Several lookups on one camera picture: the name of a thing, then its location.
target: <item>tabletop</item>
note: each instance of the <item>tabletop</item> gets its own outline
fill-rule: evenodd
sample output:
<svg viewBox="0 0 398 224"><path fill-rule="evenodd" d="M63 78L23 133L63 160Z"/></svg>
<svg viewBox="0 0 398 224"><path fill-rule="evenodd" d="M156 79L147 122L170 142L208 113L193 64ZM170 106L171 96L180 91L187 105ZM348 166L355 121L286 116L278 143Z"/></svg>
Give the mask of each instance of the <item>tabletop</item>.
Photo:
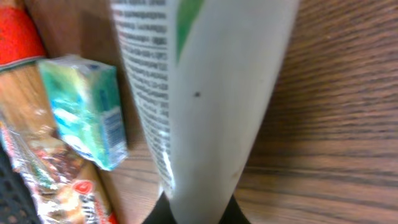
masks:
<svg viewBox="0 0 398 224"><path fill-rule="evenodd" d="M141 223L159 178L121 68L106 0L25 0L50 57L116 65L130 156L103 182ZM251 223L398 223L398 1L303 0L234 193Z"/></svg>

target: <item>tissue packet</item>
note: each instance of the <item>tissue packet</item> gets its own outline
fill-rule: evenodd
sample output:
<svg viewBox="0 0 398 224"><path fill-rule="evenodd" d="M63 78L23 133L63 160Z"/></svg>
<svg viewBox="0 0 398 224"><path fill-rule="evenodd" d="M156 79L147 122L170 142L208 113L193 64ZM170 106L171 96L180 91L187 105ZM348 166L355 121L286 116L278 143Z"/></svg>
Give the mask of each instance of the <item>tissue packet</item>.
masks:
<svg viewBox="0 0 398 224"><path fill-rule="evenodd" d="M75 55L38 64L60 138L113 170L127 156L116 68Z"/></svg>

